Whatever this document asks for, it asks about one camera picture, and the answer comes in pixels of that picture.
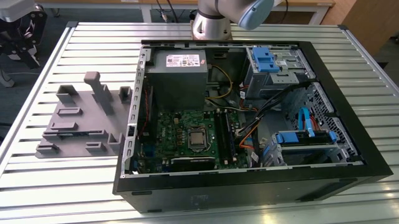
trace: gray floor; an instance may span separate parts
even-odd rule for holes
[[[0,56],[0,66],[3,70],[7,73],[19,73],[11,75],[16,82],[13,88],[0,86],[0,122],[13,122],[68,21],[143,22],[139,9],[62,9],[60,14],[62,16],[59,18],[53,18],[48,11],[45,32],[41,44],[37,47],[37,57],[41,63],[39,69],[29,70],[23,63],[11,61],[4,55]],[[179,19],[180,22],[190,22],[188,14],[190,11],[186,10]],[[152,10],[152,21],[163,22],[156,10]],[[395,44],[394,41],[388,41],[375,58],[378,62],[388,62],[386,72],[395,83],[399,84],[399,76],[396,75],[399,72],[399,45]],[[8,128],[0,126],[0,136],[5,136],[7,131]]]

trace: open computer tower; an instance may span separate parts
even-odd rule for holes
[[[323,200],[392,174],[310,42],[143,41],[114,194],[139,212]]]

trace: slatted metal table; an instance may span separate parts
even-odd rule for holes
[[[399,90],[351,33],[336,26],[268,25],[254,31],[232,26],[232,36],[314,43],[395,174],[320,202],[140,214],[112,195],[115,156],[37,159],[33,153],[59,86],[88,89],[84,73],[95,70],[110,89],[132,86],[140,40],[190,39],[190,24],[79,23],[64,30],[0,148],[0,224],[399,222]]]

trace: cpu socket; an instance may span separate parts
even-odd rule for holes
[[[187,130],[188,134],[188,148],[199,153],[207,149],[207,130],[202,128],[191,128]]]

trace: green circuit board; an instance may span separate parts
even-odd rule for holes
[[[236,161],[224,162],[219,159],[214,113],[211,111],[159,112],[154,157],[215,157],[215,169],[247,168],[247,154],[244,150],[239,151],[238,146],[235,146],[236,152],[240,153],[236,154]],[[228,112],[228,120],[232,129],[240,128],[236,111]],[[200,150],[190,146],[190,132],[198,130],[204,132],[207,138],[206,148]],[[163,172],[162,162],[166,163],[168,160],[148,162],[150,173]]]

